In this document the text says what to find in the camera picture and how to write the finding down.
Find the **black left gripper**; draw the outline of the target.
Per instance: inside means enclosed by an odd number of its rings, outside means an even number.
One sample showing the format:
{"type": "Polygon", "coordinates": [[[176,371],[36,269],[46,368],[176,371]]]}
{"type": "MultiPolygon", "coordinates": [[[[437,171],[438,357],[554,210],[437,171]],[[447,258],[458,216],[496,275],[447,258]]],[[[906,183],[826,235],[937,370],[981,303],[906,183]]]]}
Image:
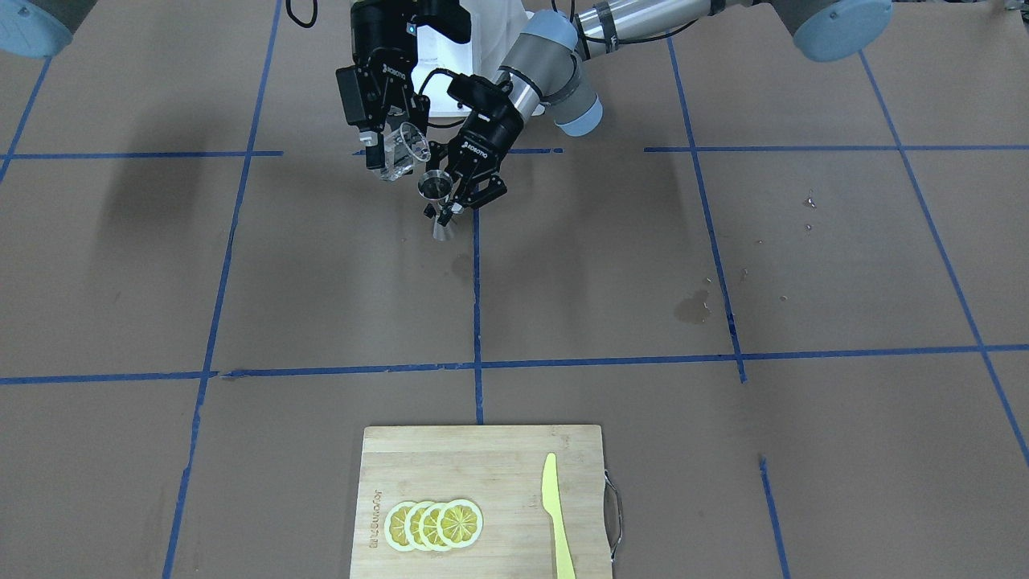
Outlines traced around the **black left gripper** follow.
{"type": "Polygon", "coordinates": [[[482,76],[454,77],[447,88],[450,97],[469,109],[458,135],[447,145],[447,173],[424,173],[426,216],[447,226],[453,215],[453,189],[471,186],[462,206],[477,210],[505,195],[506,183],[498,174],[503,159],[525,126],[510,95],[514,82],[508,72],[492,81],[482,76]]]}

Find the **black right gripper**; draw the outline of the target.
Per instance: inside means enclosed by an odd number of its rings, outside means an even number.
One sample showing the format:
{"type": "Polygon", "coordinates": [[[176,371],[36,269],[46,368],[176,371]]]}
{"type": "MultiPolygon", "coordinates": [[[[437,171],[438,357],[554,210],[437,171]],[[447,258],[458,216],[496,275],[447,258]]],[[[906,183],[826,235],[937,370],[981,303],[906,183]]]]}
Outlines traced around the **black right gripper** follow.
{"type": "Polygon", "coordinates": [[[430,99],[412,80],[418,63],[419,26],[428,26],[454,43],[469,43],[471,16],[458,1],[360,1],[351,5],[354,63],[338,69],[338,88],[346,123],[359,129],[365,167],[385,168],[383,126],[402,117],[428,128],[430,99]]]}

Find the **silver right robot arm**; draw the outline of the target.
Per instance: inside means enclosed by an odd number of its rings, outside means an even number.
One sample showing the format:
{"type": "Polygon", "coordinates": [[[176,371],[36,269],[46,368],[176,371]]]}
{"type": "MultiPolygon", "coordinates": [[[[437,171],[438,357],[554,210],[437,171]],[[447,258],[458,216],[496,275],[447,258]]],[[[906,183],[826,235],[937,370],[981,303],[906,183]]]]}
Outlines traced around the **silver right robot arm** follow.
{"type": "MultiPolygon", "coordinates": [[[[2,50],[34,59],[59,55],[95,6],[95,1],[4,1],[2,50]]],[[[346,124],[358,130],[365,165],[381,170],[390,118],[421,131],[428,126],[430,100],[412,80],[419,29],[467,44],[473,21],[458,1],[353,1],[349,15],[353,64],[335,73],[339,95],[346,124]]]]}

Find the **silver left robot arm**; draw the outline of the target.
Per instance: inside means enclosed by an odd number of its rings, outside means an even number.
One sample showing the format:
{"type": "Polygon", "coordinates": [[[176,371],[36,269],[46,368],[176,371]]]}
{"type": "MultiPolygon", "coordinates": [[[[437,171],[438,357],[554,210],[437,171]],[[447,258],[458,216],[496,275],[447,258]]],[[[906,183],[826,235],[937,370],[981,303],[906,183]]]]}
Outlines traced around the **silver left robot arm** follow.
{"type": "Polygon", "coordinates": [[[448,93],[469,113],[448,142],[431,143],[418,182],[425,215],[447,228],[454,216],[505,195],[502,162],[536,109],[571,137],[599,125],[604,110],[588,80],[589,60],[670,38],[728,7],[728,1],[599,1],[578,14],[533,14],[492,76],[451,76],[448,93]]]}

